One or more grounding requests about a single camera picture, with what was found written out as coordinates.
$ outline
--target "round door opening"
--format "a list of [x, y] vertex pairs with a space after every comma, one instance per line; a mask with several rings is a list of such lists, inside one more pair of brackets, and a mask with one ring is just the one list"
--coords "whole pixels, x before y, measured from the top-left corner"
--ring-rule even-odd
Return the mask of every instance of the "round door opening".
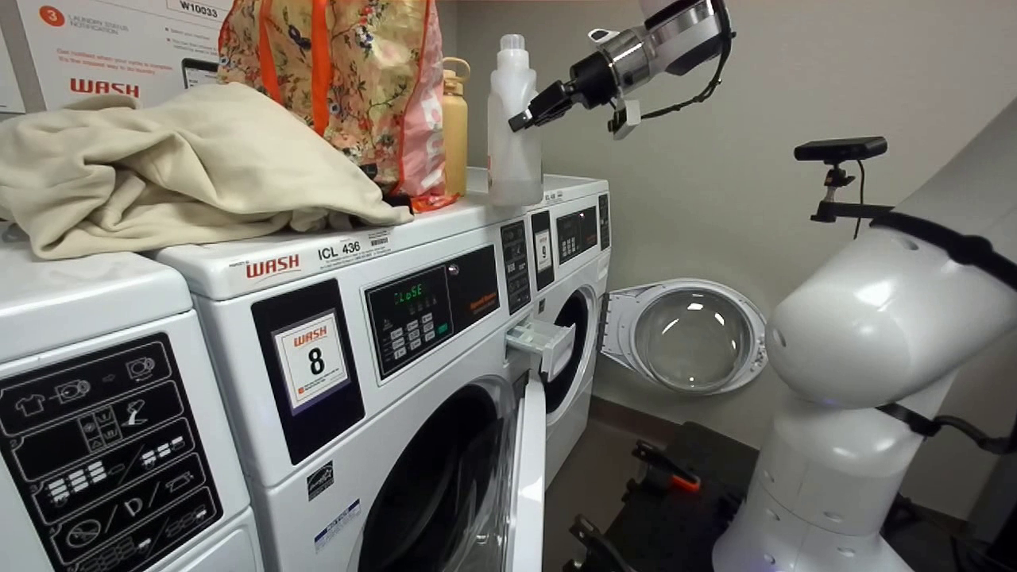
[[482, 389], [448, 398], [389, 474], [361, 537], [361, 572], [446, 569], [500, 470], [503, 418]]
[[713, 289], [671, 289], [635, 320], [635, 356], [677, 391], [713, 394], [741, 383], [760, 331], [747, 308]]
[[575, 327], [575, 346], [573, 346], [566, 368], [547, 383], [547, 413], [557, 413], [558, 403], [569, 398], [575, 376], [580, 376], [580, 365], [585, 358], [585, 341], [589, 341], [589, 325], [592, 325], [589, 296], [573, 292], [552, 325]]

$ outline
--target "bottle cap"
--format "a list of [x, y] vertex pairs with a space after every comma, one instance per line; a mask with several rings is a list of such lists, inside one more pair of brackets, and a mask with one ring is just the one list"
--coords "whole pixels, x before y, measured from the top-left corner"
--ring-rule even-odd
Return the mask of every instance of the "bottle cap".
[[443, 56], [443, 88], [446, 95], [464, 97], [469, 80], [469, 62], [464, 56]]
[[521, 34], [503, 34], [500, 68], [531, 69], [529, 42]]

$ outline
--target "detergent bottle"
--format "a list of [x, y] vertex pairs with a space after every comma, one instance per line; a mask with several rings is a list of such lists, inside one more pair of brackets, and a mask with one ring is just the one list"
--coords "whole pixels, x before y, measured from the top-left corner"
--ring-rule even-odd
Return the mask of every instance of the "detergent bottle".
[[443, 137], [446, 137], [446, 189], [467, 189], [467, 80], [469, 62], [462, 56], [443, 61]]
[[494, 205], [525, 205], [542, 199], [542, 167], [536, 131], [512, 133], [507, 116], [536, 95], [536, 69], [521, 34], [503, 34], [500, 68], [485, 95], [485, 179]]

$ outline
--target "white bottle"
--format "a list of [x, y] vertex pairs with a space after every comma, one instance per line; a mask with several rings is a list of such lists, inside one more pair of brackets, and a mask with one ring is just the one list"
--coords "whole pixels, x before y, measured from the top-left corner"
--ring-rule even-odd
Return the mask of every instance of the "white bottle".
[[485, 95], [485, 180], [494, 205], [525, 205], [542, 199], [542, 167], [536, 131], [507, 131], [507, 116], [536, 95], [536, 74], [521, 34], [503, 34], [500, 68]]

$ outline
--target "plastic bag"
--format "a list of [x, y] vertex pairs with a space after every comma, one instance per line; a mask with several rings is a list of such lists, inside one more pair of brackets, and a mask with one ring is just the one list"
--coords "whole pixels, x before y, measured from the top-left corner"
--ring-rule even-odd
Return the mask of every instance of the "plastic bag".
[[248, 82], [348, 151], [409, 205], [450, 203], [443, 185], [443, 26], [434, 0], [234, 0], [225, 80]]

